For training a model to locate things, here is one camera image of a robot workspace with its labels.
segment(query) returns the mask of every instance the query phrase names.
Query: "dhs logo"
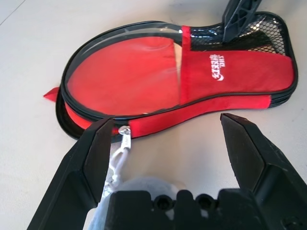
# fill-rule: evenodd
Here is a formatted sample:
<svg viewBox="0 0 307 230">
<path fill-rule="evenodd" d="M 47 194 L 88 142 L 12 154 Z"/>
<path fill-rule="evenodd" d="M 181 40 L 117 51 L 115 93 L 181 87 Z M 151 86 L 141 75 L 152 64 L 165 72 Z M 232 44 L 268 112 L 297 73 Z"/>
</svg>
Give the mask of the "dhs logo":
<svg viewBox="0 0 307 230">
<path fill-rule="evenodd" d="M 212 77 L 218 81 L 224 80 L 221 74 L 221 68 L 225 67 L 225 59 L 222 55 L 210 55 Z"/>
</svg>

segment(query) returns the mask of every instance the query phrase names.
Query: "black mesh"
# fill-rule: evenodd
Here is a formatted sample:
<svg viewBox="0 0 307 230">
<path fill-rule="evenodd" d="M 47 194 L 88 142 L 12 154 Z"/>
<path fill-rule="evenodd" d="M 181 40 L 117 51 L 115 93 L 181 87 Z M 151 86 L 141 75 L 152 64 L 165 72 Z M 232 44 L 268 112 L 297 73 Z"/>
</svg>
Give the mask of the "black mesh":
<svg viewBox="0 0 307 230">
<path fill-rule="evenodd" d="M 249 50 L 288 55 L 284 22 L 271 14 L 257 14 L 246 29 L 227 44 L 222 43 L 223 25 L 191 27 L 191 50 Z"/>
</svg>

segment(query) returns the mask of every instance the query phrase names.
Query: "white cord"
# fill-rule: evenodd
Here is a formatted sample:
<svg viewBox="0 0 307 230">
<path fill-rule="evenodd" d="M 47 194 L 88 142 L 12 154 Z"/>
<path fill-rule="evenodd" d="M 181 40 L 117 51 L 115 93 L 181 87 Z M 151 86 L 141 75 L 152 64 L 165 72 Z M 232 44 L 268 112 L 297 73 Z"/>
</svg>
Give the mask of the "white cord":
<svg viewBox="0 0 307 230">
<path fill-rule="evenodd" d="M 120 148 L 118 148 L 110 158 L 109 169 L 112 171 L 113 175 L 112 178 L 108 178 L 106 180 L 102 197 L 106 197 L 110 193 L 114 192 L 117 186 L 121 183 L 120 172 L 128 158 L 128 154 L 131 149 L 130 127 L 121 127 L 119 133 L 123 135 L 123 139 Z"/>
</svg>

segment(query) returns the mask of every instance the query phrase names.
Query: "red fabric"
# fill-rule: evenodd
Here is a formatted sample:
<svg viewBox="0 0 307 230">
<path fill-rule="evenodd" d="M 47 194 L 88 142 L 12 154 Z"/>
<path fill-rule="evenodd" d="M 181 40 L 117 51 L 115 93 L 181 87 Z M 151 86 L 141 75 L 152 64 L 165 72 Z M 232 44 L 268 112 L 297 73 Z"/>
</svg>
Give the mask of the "red fabric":
<svg viewBox="0 0 307 230">
<path fill-rule="evenodd" d="M 92 124 L 91 121 L 88 121 L 78 116 L 66 103 L 65 103 L 65 109 L 68 113 L 68 116 L 73 120 L 73 122 L 76 123 L 81 128 L 87 129 Z M 112 134 L 118 134 L 118 128 L 113 128 Z"/>
<path fill-rule="evenodd" d="M 48 93 L 46 93 L 44 95 L 45 98 L 56 102 L 57 101 L 57 96 L 58 96 L 58 92 L 59 92 L 59 87 L 55 87 L 52 90 L 50 90 Z"/>
<path fill-rule="evenodd" d="M 107 46 L 68 81 L 79 103 L 108 115 L 139 115 L 179 104 L 173 40 L 142 37 Z"/>
<path fill-rule="evenodd" d="M 265 109 L 271 96 L 227 96 L 202 101 L 170 112 L 129 121 L 134 138 L 162 131 L 198 115 L 227 109 Z"/>
<path fill-rule="evenodd" d="M 183 27 L 180 103 L 230 92 L 275 92 L 291 86 L 289 57 L 256 51 L 190 51 Z"/>
</svg>

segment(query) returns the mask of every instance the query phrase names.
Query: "gray floor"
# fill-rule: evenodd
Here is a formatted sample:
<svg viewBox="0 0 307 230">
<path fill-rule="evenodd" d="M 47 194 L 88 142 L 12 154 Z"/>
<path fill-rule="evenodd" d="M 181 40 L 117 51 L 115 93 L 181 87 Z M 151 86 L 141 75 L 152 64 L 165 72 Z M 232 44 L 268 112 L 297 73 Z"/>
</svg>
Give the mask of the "gray floor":
<svg viewBox="0 0 307 230">
<path fill-rule="evenodd" d="M 226 0 L 0 0 L 0 229 L 26 229 L 75 142 L 59 127 L 54 104 L 42 95 L 58 86 L 80 45 L 107 29 L 138 21 L 218 23 L 226 5 Z M 256 123 L 307 182 L 307 1 L 263 0 L 259 10 L 285 19 L 299 84 L 282 106 L 232 113 Z M 221 188 L 237 187 L 219 116 L 204 115 L 133 140 L 124 178 L 158 176 L 183 184 L 194 195 L 214 197 Z"/>
</svg>

